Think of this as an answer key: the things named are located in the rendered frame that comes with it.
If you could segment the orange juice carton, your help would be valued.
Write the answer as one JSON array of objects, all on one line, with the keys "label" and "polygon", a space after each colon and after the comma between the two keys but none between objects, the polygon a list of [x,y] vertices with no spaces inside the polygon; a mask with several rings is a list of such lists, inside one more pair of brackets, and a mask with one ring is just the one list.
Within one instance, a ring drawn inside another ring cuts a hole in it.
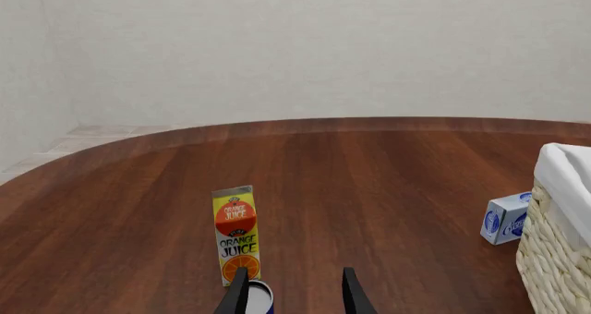
[{"label": "orange juice carton", "polygon": [[211,193],[216,247],[223,286],[234,280],[239,268],[249,280],[260,278],[258,215],[253,186],[227,188]]}]

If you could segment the blue tin with silver lid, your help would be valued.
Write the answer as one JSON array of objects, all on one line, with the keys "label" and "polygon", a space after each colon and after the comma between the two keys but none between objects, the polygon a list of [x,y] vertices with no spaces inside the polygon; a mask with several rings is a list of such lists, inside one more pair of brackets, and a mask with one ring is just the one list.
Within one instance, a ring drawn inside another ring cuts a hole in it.
[{"label": "blue tin with silver lid", "polygon": [[274,295],[270,287],[260,280],[248,282],[245,314],[274,314]]}]

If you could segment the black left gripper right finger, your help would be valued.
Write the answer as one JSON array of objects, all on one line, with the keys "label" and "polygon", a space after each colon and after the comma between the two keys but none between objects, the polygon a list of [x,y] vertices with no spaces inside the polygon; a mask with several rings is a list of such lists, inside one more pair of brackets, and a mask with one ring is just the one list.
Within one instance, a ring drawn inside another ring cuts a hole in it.
[{"label": "black left gripper right finger", "polygon": [[343,269],[342,294],[345,314],[378,314],[352,267]]}]

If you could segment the white and blue printed box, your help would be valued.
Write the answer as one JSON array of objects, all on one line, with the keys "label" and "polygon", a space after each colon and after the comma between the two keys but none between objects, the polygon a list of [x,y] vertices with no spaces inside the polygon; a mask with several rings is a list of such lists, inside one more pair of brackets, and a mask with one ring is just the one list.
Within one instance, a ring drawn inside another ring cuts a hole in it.
[{"label": "white and blue printed box", "polygon": [[491,199],[483,219],[480,235],[497,246],[521,238],[531,191]]}]

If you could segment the woven basket with white liner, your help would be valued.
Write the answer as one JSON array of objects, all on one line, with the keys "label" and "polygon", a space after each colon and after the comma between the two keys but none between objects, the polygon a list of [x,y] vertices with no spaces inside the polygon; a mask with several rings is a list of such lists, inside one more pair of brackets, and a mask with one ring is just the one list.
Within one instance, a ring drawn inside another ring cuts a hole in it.
[{"label": "woven basket with white liner", "polygon": [[516,266],[536,314],[591,314],[591,147],[541,148]]}]

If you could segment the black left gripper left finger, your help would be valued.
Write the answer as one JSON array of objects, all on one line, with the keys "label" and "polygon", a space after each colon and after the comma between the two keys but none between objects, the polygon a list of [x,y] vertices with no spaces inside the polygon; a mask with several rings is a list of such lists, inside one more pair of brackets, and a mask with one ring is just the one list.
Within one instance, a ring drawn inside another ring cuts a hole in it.
[{"label": "black left gripper left finger", "polygon": [[247,268],[240,267],[236,270],[228,291],[213,314],[246,314],[248,283]]}]

